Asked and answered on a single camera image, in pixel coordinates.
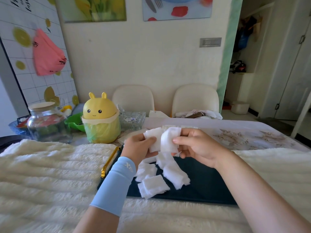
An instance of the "gray switch panel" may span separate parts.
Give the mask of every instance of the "gray switch panel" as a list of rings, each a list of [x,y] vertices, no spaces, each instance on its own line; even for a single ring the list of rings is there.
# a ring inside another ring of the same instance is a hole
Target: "gray switch panel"
[[[221,46],[221,38],[200,39],[200,47]]]

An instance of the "white storage box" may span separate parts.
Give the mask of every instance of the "white storage box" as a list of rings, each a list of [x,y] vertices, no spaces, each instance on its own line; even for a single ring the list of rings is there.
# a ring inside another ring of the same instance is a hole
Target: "white storage box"
[[[231,111],[235,114],[247,114],[249,104],[242,101],[235,101],[231,106]]]

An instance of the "person's left hand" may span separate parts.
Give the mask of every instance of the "person's left hand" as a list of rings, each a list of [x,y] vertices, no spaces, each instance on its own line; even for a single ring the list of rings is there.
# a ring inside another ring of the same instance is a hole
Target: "person's left hand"
[[[135,166],[136,171],[140,162],[149,157],[156,156],[158,152],[149,153],[148,148],[156,142],[156,137],[145,139],[143,133],[129,137],[126,139],[121,156],[131,159]]]

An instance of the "green plastic basket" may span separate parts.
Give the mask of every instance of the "green plastic basket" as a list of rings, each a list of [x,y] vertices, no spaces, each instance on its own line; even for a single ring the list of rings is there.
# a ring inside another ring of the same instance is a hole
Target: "green plastic basket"
[[[65,124],[68,124],[68,126],[72,129],[80,130],[81,132],[85,132],[84,125],[81,120],[81,116],[83,115],[83,112],[71,115],[65,120]]]

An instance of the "light blue wristband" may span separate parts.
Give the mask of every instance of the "light blue wristband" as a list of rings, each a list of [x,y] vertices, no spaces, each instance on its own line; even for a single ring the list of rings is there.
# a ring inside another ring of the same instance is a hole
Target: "light blue wristband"
[[[128,188],[136,174],[136,167],[127,157],[119,157],[101,184],[90,206],[121,216]]]

